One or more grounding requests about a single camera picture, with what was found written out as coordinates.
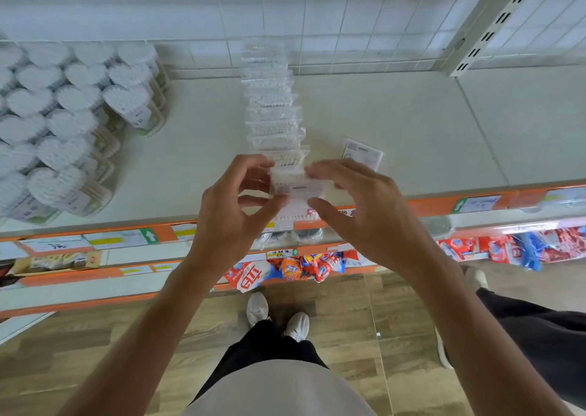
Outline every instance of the forearm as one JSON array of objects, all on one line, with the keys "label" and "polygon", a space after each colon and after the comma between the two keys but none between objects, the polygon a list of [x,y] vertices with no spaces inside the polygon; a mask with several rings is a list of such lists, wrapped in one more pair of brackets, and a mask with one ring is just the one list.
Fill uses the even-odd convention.
[{"label": "forearm", "polygon": [[428,275],[412,283],[436,323],[475,414],[571,415],[465,285],[456,262],[437,257],[433,263]]},{"label": "forearm", "polygon": [[188,256],[59,416],[143,415],[187,325],[216,280]]}]

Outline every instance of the shoe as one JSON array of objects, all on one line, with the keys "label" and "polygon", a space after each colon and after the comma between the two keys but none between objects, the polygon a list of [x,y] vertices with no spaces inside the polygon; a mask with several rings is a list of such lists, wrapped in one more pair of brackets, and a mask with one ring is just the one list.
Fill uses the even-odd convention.
[{"label": "shoe", "polygon": [[484,271],[481,271],[474,266],[466,267],[464,278],[466,279],[467,286],[473,292],[478,291],[480,288],[488,289],[487,276],[484,274]]},{"label": "shoe", "polygon": [[438,340],[438,355],[440,357],[439,361],[441,362],[441,364],[445,368],[449,368],[450,370],[453,370],[454,367],[452,367],[452,364],[450,363],[450,360],[448,358],[448,353],[445,351],[445,346],[443,346],[443,340],[441,339],[440,332],[438,331],[437,328],[436,328],[436,338]]},{"label": "shoe", "polygon": [[301,342],[307,338],[309,334],[309,316],[305,313],[297,313],[287,322],[287,329],[283,332],[283,336],[294,338],[297,342]]},{"label": "shoe", "polygon": [[256,325],[261,320],[268,319],[267,299],[260,292],[255,292],[248,298],[246,305],[246,317],[250,326]]}]

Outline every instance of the right hand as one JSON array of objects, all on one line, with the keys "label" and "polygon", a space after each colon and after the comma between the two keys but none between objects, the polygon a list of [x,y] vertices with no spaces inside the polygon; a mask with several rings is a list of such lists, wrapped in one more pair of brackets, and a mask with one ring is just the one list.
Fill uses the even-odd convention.
[{"label": "right hand", "polygon": [[305,171],[311,178],[333,180],[352,196],[354,217],[321,198],[307,203],[368,259],[408,278],[438,258],[447,258],[391,178],[351,159],[317,161]]}]

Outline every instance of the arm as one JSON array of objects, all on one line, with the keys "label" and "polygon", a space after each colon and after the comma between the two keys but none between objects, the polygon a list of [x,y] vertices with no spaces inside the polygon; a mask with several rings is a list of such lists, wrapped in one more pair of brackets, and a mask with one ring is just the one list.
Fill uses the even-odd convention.
[{"label": "arm", "polygon": [[[238,263],[254,239],[287,202],[286,197],[238,196],[268,192],[263,155],[239,155],[204,192],[197,233],[187,257],[174,270],[149,309],[126,331],[76,390],[59,416],[143,415],[187,325],[210,289]],[[242,206],[262,206],[253,215]]]},{"label": "arm", "polygon": [[458,264],[430,237],[389,177],[348,159],[321,161],[306,170],[352,195],[353,218],[323,199],[309,204],[365,257],[401,275],[419,294],[476,415],[572,414],[468,290]]}]

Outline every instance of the wooden floor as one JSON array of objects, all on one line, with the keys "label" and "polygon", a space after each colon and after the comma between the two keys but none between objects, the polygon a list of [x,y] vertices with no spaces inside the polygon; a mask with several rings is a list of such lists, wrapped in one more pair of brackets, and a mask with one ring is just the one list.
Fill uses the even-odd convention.
[{"label": "wooden floor", "polygon": [[[304,310],[323,361],[379,415],[472,415],[434,326],[399,276],[339,276],[259,289],[277,323]],[[214,293],[189,325],[148,413],[178,415],[248,329],[247,294]],[[148,302],[59,312],[0,346],[0,412],[54,414]]]}]

